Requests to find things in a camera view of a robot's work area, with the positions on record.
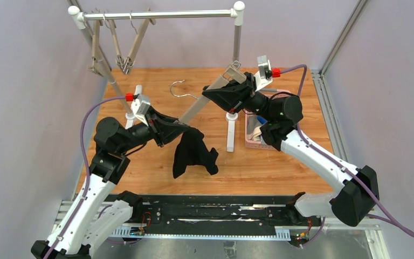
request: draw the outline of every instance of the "plastic basket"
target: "plastic basket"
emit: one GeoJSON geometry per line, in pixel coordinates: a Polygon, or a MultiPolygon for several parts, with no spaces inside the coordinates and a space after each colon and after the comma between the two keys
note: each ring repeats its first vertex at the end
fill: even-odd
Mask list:
{"type": "MultiPolygon", "coordinates": [[[[280,89],[268,89],[266,91],[263,91],[263,90],[261,90],[262,94],[264,94],[267,97],[271,97],[272,95],[278,92],[291,93],[289,90],[280,90],[280,89]]],[[[279,94],[276,97],[279,97],[279,96],[286,96],[286,94],[279,94]]],[[[253,140],[247,139],[247,125],[249,124],[249,116],[251,116],[251,114],[245,114],[245,147],[246,148],[257,148],[257,149],[275,149],[273,146],[261,144],[260,141],[253,141],[253,140]]]]}

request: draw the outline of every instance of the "gray wall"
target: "gray wall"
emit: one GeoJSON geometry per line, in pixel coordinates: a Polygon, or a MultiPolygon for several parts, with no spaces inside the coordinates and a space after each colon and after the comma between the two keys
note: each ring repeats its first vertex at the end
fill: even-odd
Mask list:
{"type": "MultiPolygon", "coordinates": [[[[414,1],[370,1],[327,76],[351,162],[376,169],[384,205],[414,230],[414,1]]],[[[414,239],[382,224],[391,258],[414,239]]]]}
{"type": "Polygon", "coordinates": [[[78,179],[81,120],[104,93],[67,7],[0,1],[0,259],[31,258],[50,233],[78,179]]]}
{"type": "MultiPolygon", "coordinates": [[[[85,11],[110,12],[230,9],[236,0],[80,1],[85,11]]],[[[256,57],[266,54],[274,66],[306,63],[320,68],[357,0],[243,0],[240,61],[256,67],[256,57]]],[[[139,28],[140,20],[133,21],[139,28]]],[[[117,32],[124,55],[135,32],[129,21],[118,21],[117,32]]],[[[160,19],[150,26],[137,54],[136,67],[225,67],[232,59],[234,21],[231,18],[160,19]]],[[[110,30],[103,26],[101,44],[111,63],[115,51],[110,30]]]]}

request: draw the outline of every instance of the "wooden tabletop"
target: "wooden tabletop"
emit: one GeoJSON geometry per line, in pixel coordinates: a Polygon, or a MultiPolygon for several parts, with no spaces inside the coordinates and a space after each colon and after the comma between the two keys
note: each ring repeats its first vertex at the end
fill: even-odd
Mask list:
{"type": "MultiPolygon", "coordinates": [[[[242,69],[255,73],[256,69],[242,69]]],[[[114,70],[116,81],[124,93],[134,93],[135,86],[141,84],[143,93],[151,100],[151,105],[160,113],[180,117],[194,102],[194,98],[173,97],[169,85],[174,81],[185,83],[174,87],[177,94],[191,93],[200,96],[202,87],[211,84],[224,68],[214,69],[133,69],[130,75],[114,70]]],[[[297,93],[302,70],[283,74],[275,78],[269,88],[290,90],[297,93]]],[[[105,98],[113,97],[110,85],[105,98]]],[[[310,72],[304,83],[301,95],[304,118],[302,130],[319,145],[332,151],[320,103],[315,92],[310,72]]],[[[98,121],[112,116],[122,125],[126,124],[125,110],[119,101],[111,101],[100,107],[98,121]]],[[[297,159],[276,150],[245,148],[245,117],[240,112],[236,122],[234,152],[226,151],[227,122],[225,112],[213,102],[193,118],[191,126],[205,134],[207,148],[214,147],[218,153],[218,174],[210,174],[202,166],[189,166],[187,171],[173,179],[172,166],[175,148],[180,137],[163,148],[154,141],[131,155],[131,163],[114,189],[114,193],[128,190],[138,194],[239,194],[239,195],[294,195],[298,192],[323,193],[332,189],[318,175],[297,159]]],[[[91,141],[88,160],[94,155],[95,143],[91,141]]],[[[82,171],[80,189],[85,177],[82,171]]]]}

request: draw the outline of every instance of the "black garment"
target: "black garment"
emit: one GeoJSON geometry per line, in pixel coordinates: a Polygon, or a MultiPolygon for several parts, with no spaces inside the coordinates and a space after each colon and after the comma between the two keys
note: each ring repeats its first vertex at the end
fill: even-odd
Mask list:
{"type": "Polygon", "coordinates": [[[218,173],[218,167],[215,165],[218,152],[214,148],[209,152],[202,141],[203,138],[204,134],[193,127],[183,133],[182,140],[175,149],[174,166],[172,167],[174,179],[182,175],[187,166],[194,165],[205,166],[210,175],[218,173]]]}

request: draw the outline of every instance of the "cable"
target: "cable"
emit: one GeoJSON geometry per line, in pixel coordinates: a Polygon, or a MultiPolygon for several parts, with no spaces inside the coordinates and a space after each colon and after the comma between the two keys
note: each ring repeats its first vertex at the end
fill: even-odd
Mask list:
{"type": "MultiPolygon", "coordinates": [[[[291,67],[289,69],[282,70],[280,72],[280,74],[287,73],[289,71],[293,71],[293,70],[296,70],[296,69],[299,69],[299,68],[304,68],[304,72],[303,72],[302,78],[301,78],[301,84],[299,85],[299,90],[298,90],[298,96],[301,96],[302,86],[304,84],[305,76],[306,76],[306,73],[307,73],[307,65],[302,64],[302,65],[294,66],[294,67],[291,67]]],[[[296,124],[296,129],[298,131],[299,137],[305,142],[306,145],[310,146],[313,150],[315,150],[316,152],[318,152],[319,154],[321,154],[322,156],[324,156],[325,158],[327,158],[329,161],[331,161],[332,163],[334,163],[335,165],[337,165],[339,168],[344,168],[344,166],[340,162],[338,162],[337,160],[335,160],[334,158],[332,158],[330,155],[326,154],[325,152],[323,152],[319,148],[310,145],[309,141],[304,137],[304,135],[302,133],[302,130],[301,130],[301,127],[299,126],[299,123],[296,124]]],[[[369,196],[377,204],[377,206],[380,208],[380,210],[388,217],[388,220],[386,220],[383,217],[376,216],[376,215],[372,215],[372,214],[367,214],[367,216],[372,217],[372,218],[375,218],[375,219],[378,219],[378,220],[382,220],[382,221],[387,222],[389,224],[392,224],[392,225],[398,227],[399,229],[401,229],[403,232],[405,232],[409,236],[414,237],[414,232],[412,230],[406,228],[405,226],[403,226],[399,221],[397,221],[387,211],[387,209],[382,205],[382,203],[377,199],[377,197],[367,187],[367,185],[365,185],[365,183],[360,178],[358,178],[358,176],[356,176],[354,173],[352,173],[348,168],[345,168],[345,172],[349,176],[351,176],[353,179],[355,179],[355,181],[360,184],[360,186],[367,192],[367,194],[369,194],[369,196]]]]}
{"type": "MultiPolygon", "coordinates": [[[[83,156],[83,162],[85,164],[85,168],[86,168],[86,176],[85,176],[85,190],[82,193],[82,198],[80,199],[79,203],[77,204],[77,206],[75,207],[74,211],[72,212],[71,216],[69,217],[69,219],[66,221],[66,224],[64,225],[64,227],[61,229],[61,231],[59,232],[59,237],[63,237],[63,235],[66,233],[68,227],[70,226],[70,224],[72,223],[72,221],[75,218],[75,215],[77,214],[77,212],[80,210],[81,205],[83,204],[83,201],[85,200],[84,198],[86,197],[86,194],[88,193],[88,189],[89,189],[89,179],[90,179],[90,171],[89,171],[89,166],[88,166],[88,159],[86,158],[86,148],[85,148],[85,143],[83,141],[83,136],[84,136],[84,131],[85,131],[85,124],[86,124],[86,120],[88,119],[88,116],[94,111],[95,108],[97,108],[99,105],[106,103],[108,101],[113,101],[113,100],[120,100],[120,99],[125,99],[124,96],[118,96],[118,97],[111,97],[111,98],[107,98],[102,100],[101,102],[93,105],[93,107],[91,107],[89,109],[89,111],[86,112],[83,121],[81,122],[81,127],[80,127],[80,149],[81,149],[81,154],[83,156]]],[[[51,247],[49,248],[49,250],[47,251],[47,253],[45,254],[43,259],[48,259],[48,257],[50,256],[51,252],[53,252],[54,248],[56,247],[56,245],[59,243],[59,239],[55,239],[55,241],[53,242],[53,244],[51,245],[51,247]]]]}
{"type": "MultiPolygon", "coordinates": [[[[102,210],[101,210],[101,212],[99,213],[99,215],[98,215],[98,219],[101,217],[101,215],[104,213],[104,211],[107,209],[107,208],[109,208],[109,207],[111,207],[112,205],[110,204],[110,205],[107,205],[107,206],[105,206],[102,210]]],[[[124,245],[127,245],[127,244],[135,244],[135,243],[137,243],[138,241],[140,241],[140,240],[136,240],[136,241],[123,241],[123,242],[120,242],[120,241],[114,241],[114,240],[111,240],[110,238],[108,238],[108,239],[106,239],[106,241],[107,242],[109,242],[109,243],[111,243],[111,244],[124,244],[124,245]]]]}
{"type": "Polygon", "coordinates": [[[130,152],[129,152],[129,153],[127,153],[125,156],[129,156],[129,155],[131,155],[131,154],[134,154],[135,152],[137,152],[137,151],[139,151],[139,150],[143,149],[146,145],[147,145],[147,143],[146,143],[146,142],[145,142],[145,143],[143,143],[143,144],[142,144],[142,146],[140,146],[138,149],[133,150],[133,151],[130,151],[130,152]]]}
{"type": "Polygon", "coordinates": [[[301,80],[301,83],[299,84],[299,90],[298,90],[299,97],[301,96],[302,86],[304,85],[304,80],[306,79],[307,65],[301,64],[301,65],[297,65],[297,66],[290,67],[288,69],[280,71],[280,74],[284,74],[284,73],[288,73],[288,72],[294,71],[296,69],[301,69],[301,68],[304,68],[304,72],[302,73],[302,80],[301,80]]]}
{"type": "Polygon", "coordinates": [[[312,243],[317,237],[318,237],[318,235],[321,233],[321,230],[323,229],[323,227],[325,226],[325,220],[326,220],[326,217],[323,217],[323,219],[321,220],[321,225],[320,225],[320,228],[318,229],[318,231],[315,233],[315,235],[312,237],[312,238],[310,238],[309,239],[309,241],[307,241],[307,243],[305,243],[305,244],[301,244],[300,245],[300,247],[295,247],[295,246],[291,246],[291,247],[293,247],[293,248],[295,248],[295,249],[302,249],[302,248],[304,248],[304,247],[306,247],[306,246],[308,246],[310,243],[312,243]]]}

